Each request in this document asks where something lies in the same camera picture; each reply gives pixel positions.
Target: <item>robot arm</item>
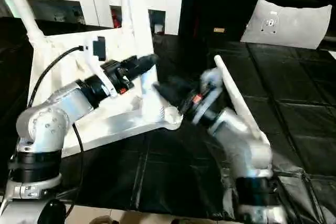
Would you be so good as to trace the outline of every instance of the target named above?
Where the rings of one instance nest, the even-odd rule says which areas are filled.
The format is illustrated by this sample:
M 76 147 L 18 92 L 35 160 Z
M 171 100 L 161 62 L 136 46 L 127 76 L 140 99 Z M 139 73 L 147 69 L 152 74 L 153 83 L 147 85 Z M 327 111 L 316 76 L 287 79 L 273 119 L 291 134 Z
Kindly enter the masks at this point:
M 101 66 L 113 88 L 123 94 L 156 62 L 156 55 Z M 108 97 L 96 75 L 77 80 L 53 93 L 44 103 L 24 111 L 16 123 L 19 142 L 9 164 L 9 179 L 0 208 L 3 223 L 64 223 L 64 204 L 55 199 L 61 183 L 59 167 L 64 138 L 75 121 Z
M 201 90 L 171 78 L 156 85 L 167 101 L 196 125 L 205 127 L 225 151 L 238 194 L 239 221 L 244 223 L 286 223 L 286 215 L 271 184 L 270 145 L 256 139 L 248 125 L 230 108 L 216 108 L 222 92 L 221 76 L 202 83 Z

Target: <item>black mat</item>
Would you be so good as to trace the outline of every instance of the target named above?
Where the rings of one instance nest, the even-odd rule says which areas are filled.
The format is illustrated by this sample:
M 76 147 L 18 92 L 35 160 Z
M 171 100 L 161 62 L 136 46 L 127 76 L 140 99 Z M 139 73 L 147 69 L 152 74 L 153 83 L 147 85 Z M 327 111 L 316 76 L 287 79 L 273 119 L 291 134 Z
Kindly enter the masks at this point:
M 45 34 L 92 29 L 39 23 Z M 15 117 L 26 104 L 32 50 L 18 20 L 0 19 L 0 181 L 14 149 Z M 175 36 L 155 38 L 159 80 L 170 74 L 197 80 L 222 55 L 274 151 L 280 199 L 290 223 L 336 222 L 336 61 L 324 51 L 217 42 L 187 47 Z M 215 159 L 221 160 L 222 172 Z M 78 156 L 65 158 L 64 188 L 78 183 Z M 203 129 L 184 121 L 85 153 L 80 204 L 180 216 L 233 216 L 225 154 Z

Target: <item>floor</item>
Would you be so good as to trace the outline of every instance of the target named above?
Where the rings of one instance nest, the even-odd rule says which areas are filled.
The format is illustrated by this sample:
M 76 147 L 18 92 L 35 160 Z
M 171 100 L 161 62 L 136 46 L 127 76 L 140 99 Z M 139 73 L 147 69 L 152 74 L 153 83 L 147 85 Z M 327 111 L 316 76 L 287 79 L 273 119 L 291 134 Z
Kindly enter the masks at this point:
M 123 211 L 116 209 L 93 208 L 76 206 L 66 224 L 110 224 L 109 220 L 116 220 L 121 224 L 170 224 L 174 219 L 187 220 L 187 224 L 229 224 L 236 222 L 212 221 L 207 219 L 191 219 L 176 217 L 171 215 L 159 215 L 141 213 L 135 211 Z

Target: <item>orange label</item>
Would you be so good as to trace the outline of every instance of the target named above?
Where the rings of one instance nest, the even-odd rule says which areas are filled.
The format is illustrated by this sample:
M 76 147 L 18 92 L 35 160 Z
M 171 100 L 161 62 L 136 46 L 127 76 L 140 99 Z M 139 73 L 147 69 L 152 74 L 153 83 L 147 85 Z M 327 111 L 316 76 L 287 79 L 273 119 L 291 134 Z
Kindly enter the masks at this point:
M 215 28 L 214 28 L 214 32 L 215 32 L 215 33 L 224 33 L 224 32 L 225 32 L 225 28 L 218 28 L 218 27 L 215 27 Z

